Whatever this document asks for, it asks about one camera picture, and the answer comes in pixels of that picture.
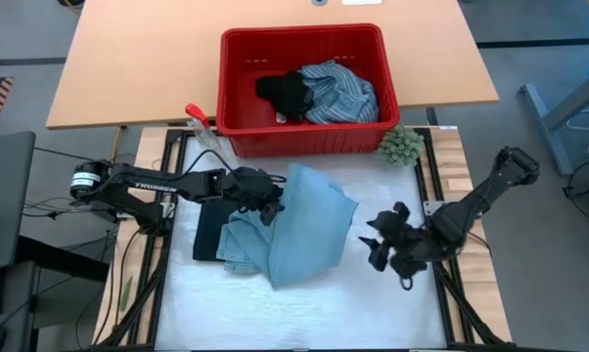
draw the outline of light blue cloth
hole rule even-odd
[[[337,266],[357,202],[324,174],[291,164],[288,183],[270,226],[259,212],[235,212],[223,226],[216,257],[225,270],[261,272],[274,288],[300,283]]]
[[[373,85],[331,60],[304,66],[303,84],[314,92],[314,107],[305,117],[318,124],[374,123],[380,119]]]

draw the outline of black cloth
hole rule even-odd
[[[238,210],[235,202],[221,200],[205,203],[199,214],[199,224],[193,246],[193,259],[197,261],[222,261],[216,258],[220,230],[229,222],[229,215]]]
[[[258,98],[271,102],[286,119],[301,123],[314,105],[314,92],[303,84],[303,75],[289,71],[283,76],[266,76],[255,81]]]

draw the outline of red basket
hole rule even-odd
[[[334,59],[366,79],[380,106],[378,123],[278,123],[268,101],[255,96],[255,80]],[[230,29],[221,40],[218,130],[240,157],[374,151],[399,123],[399,106],[373,24]]]

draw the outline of green toy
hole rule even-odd
[[[423,145],[423,136],[411,128],[397,126],[385,134],[378,152],[392,166],[416,166]]]

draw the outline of white sheet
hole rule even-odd
[[[201,206],[181,200],[176,213],[156,350],[386,349],[445,346],[431,270],[414,277],[405,291],[387,268],[368,264],[359,236],[375,237],[366,225],[378,212],[405,202],[409,223],[423,222],[412,168],[385,166],[375,154],[237,159],[221,145],[232,167],[262,168],[286,175],[290,162],[325,172],[360,204],[338,268],[310,282],[273,290],[261,275],[237,276],[222,264],[192,259]],[[203,150],[189,139],[185,167]],[[222,167],[206,155],[196,170]]]

